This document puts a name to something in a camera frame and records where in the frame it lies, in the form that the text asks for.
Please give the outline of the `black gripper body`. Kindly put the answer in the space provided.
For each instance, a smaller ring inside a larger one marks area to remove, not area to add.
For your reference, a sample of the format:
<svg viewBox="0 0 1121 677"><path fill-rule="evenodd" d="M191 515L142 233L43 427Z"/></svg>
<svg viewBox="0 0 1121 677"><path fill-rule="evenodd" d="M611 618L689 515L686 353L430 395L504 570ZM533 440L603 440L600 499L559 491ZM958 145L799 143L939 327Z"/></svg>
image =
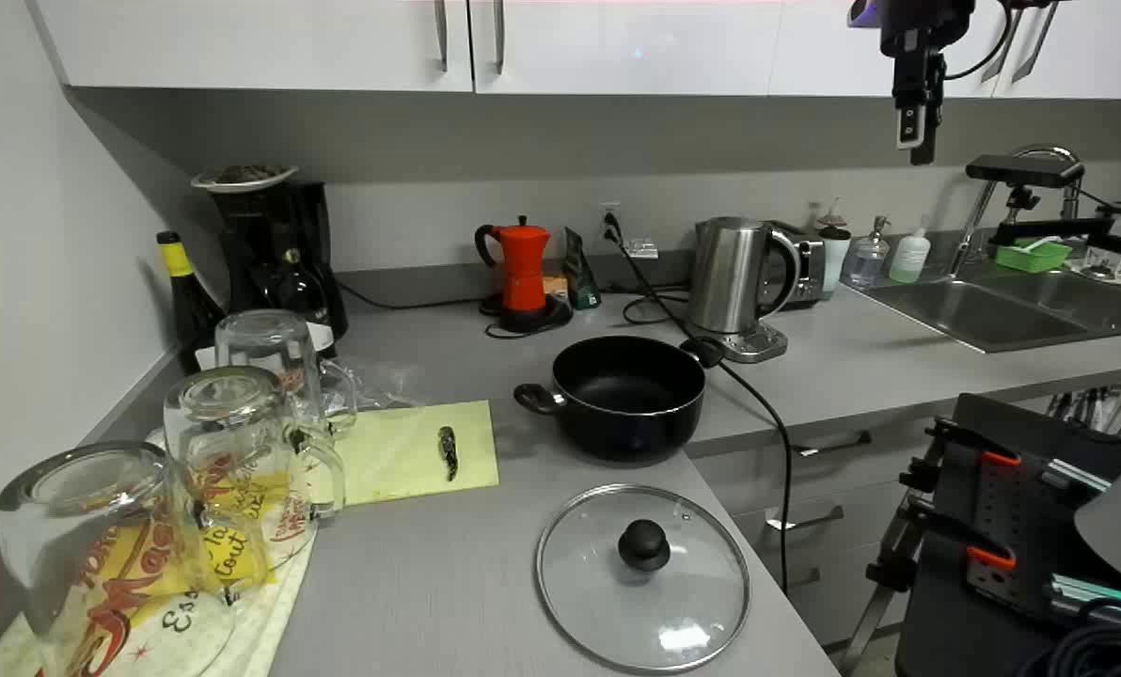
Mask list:
<svg viewBox="0 0 1121 677"><path fill-rule="evenodd" d="M938 159L946 50L972 31L975 0L849 0L848 22L875 31L892 59L897 145L916 165Z"/></svg>

